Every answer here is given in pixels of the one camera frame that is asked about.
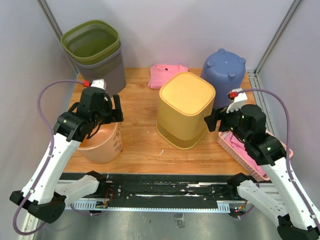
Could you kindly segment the yellow slatted waste bin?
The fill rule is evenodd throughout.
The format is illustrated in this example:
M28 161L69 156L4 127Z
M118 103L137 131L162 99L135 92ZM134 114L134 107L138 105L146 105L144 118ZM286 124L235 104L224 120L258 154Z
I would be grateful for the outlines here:
M193 148L206 134L215 88L191 72L180 72L159 90L156 130L180 150Z

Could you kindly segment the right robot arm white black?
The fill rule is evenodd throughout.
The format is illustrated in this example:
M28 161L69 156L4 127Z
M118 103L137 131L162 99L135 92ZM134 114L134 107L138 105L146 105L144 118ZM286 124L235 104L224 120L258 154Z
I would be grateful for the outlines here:
M227 182L227 196L249 201L275 225L283 240L318 240L320 226L316 221L319 210L307 207L301 190L295 188L298 181L293 170L287 168L287 159L282 143L266 131L266 115L254 104L246 104L239 110L214 109L204 118L210 132L230 131L244 144L245 151L269 177L281 202L270 197L243 173L238 173Z

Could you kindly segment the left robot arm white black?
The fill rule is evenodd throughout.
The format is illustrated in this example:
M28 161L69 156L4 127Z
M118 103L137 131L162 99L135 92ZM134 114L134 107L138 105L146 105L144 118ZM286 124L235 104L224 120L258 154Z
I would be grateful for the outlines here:
M102 125L124 120L119 95L109 96L103 88L85 88L80 100L57 118L52 136L34 176L22 189L13 191L10 201L47 224L54 223L73 202L107 193L106 177L96 171L64 186L58 181L73 153L85 139L97 134Z

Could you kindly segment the peach cartoon plastic bucket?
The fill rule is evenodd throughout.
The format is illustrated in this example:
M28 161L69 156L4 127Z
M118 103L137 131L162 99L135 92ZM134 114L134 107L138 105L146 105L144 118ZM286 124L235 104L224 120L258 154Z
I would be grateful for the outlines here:
M93 130L93 136L85 138L77 152L95 164L105 164L115 159L123 148L118 123L103 124Z

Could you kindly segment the large blue plastic bucket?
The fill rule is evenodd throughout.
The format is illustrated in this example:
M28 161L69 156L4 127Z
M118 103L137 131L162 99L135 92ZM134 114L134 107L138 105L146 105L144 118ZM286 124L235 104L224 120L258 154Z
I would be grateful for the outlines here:
M200 77L215 89L214 109L230 104L228 93L241 87L246 73L246 59L220 48L204 62Z

